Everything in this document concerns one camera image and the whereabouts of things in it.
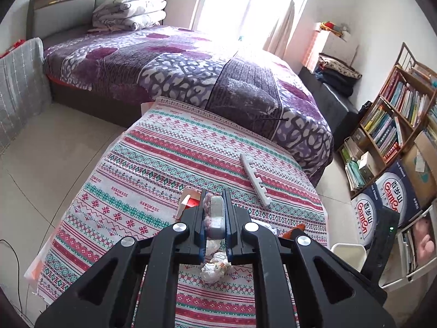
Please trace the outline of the red crushed cigarette box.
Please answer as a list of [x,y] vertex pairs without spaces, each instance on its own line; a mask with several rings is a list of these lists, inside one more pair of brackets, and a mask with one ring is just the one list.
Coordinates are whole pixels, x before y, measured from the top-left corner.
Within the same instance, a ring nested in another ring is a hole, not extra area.
[[199,191],[185,187],[178,203],[178,210],[175,219],[179,220],[184,210],[197,207],[201,200],[201,193]]

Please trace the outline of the purple patterned bed quilt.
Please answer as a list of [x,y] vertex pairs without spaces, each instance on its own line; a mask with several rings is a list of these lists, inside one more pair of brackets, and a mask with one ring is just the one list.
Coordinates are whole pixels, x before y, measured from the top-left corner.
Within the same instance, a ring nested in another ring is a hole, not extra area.
[[286,149],[317,184],[333,134],[303,81],[278,56],[184,28],[88,33],[45,44],[53,97],[122,126],[159,97],[199,107]]

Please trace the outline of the dark storage bench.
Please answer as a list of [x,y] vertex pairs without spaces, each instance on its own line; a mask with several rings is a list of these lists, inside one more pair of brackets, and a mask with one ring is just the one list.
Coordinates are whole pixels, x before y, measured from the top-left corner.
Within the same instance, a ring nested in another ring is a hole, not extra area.
[[312,93],[315,103],[330,126],[334,140],[334,150],[343,145],[344,139],[350,136],[359,123],[359,111],[332,86],[322,83],[302,67],[299,78]]

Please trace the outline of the grey checked covered chair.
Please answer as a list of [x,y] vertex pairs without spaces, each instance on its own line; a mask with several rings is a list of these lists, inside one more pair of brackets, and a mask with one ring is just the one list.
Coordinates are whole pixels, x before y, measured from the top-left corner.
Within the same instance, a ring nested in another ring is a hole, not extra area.
[[39,38],[27,40],[1,58],[1,151],[51,103],[43,61]]

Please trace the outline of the lower blue Ganten box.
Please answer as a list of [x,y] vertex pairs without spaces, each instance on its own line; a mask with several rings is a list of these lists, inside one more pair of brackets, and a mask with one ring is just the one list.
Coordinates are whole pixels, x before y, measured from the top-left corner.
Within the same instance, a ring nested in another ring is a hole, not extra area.
[[378,213],[383,206],[376,183],[372,182],[369,187],[353,198],[351,205],[359,243],[369,249],[378,223]]

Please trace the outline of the wooden bookshelf with books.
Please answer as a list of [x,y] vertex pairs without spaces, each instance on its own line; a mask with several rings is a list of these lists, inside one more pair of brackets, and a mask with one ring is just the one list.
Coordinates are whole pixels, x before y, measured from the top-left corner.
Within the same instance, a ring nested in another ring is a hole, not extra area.
[[436,123],[436,72],[403,43],[376,99],[338,148],[351,197],[401,159],[430,122]]

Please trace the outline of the dark bed headboard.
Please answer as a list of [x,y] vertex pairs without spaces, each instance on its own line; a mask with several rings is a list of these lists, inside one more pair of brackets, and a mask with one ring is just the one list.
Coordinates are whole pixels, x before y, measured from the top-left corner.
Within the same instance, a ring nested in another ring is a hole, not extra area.
[[92,25],[92,14],[105,0],[29,0],[26,38],[40,39]]

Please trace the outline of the folded clothes pile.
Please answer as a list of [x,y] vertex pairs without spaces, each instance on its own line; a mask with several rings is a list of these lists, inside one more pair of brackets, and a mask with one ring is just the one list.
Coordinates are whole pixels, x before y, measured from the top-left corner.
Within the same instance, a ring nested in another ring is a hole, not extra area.
[[353,95],[353,88],[362,77],[343,61],[323,53],[318,55],[313,74],[317,80],[330,85],[346,98]]

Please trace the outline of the blue ganten box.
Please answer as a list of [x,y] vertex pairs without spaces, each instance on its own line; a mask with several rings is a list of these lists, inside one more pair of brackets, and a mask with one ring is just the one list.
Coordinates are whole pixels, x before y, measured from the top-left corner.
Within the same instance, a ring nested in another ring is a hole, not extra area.
[[400,161],[394,162],[377,180],[382,204],[399,213],[398,227],[403,228],[421,212],[413,185]]
[[378,213],[383,206],[376,183],[372,182],[369,187],[353,198],[351,205],[359,243],[369,249],[378,223]]

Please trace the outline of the window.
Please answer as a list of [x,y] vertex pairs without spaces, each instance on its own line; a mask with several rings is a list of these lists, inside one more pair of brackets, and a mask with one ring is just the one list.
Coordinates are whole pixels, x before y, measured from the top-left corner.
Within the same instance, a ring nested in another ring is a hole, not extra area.
[[262,46],[287,0],[199,0],[193,29],[213,39]]

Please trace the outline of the white tissue ball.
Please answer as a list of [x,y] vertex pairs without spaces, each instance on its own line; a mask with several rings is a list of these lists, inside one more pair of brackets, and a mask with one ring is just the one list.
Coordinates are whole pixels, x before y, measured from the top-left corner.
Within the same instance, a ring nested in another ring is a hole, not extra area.
[[213,284],[222,279],[227,271],[231,268],[228,256],[225,252],[216,252],[213,257],[204,263],[200,277],[204,283]]

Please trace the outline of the pink sheer curtain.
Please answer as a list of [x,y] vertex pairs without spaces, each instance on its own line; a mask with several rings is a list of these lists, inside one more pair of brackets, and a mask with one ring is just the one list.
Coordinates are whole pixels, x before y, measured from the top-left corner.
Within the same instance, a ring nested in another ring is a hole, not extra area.
[[278,17],[264,43],[263,50],[279,58],[285,56],[287,46],[292,37],[295,14],[295,0],[282,0]]

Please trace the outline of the white cabinet with items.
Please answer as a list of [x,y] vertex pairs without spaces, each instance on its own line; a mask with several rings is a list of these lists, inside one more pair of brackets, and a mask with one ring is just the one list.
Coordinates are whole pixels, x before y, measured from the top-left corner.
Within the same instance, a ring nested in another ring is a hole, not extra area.
[[321,22],[315,24],[312,39],[303,57],[302,65],[311,73],[315,70],[320,54],[337,58],[351,66],[358,49],[357,40],[347,31],[337,36],[335,31],[324,30]]

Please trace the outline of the folded grey white duvet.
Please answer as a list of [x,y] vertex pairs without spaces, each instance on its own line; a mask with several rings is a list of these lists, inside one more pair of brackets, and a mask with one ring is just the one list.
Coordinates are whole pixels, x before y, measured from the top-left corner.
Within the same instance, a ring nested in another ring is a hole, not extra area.
[[105,0],[93,11],[92,25],[99,30],[143,30],[166,17],[165,0]]

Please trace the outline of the upper blue Ganten box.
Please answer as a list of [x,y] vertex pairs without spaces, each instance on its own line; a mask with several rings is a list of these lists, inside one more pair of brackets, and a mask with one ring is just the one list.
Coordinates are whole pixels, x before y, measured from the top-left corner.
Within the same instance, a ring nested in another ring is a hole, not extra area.
[[382,204],[399,213],[398,227],[403,228],[421,212],[413,185],[400,161],[394,162],[377,180]]

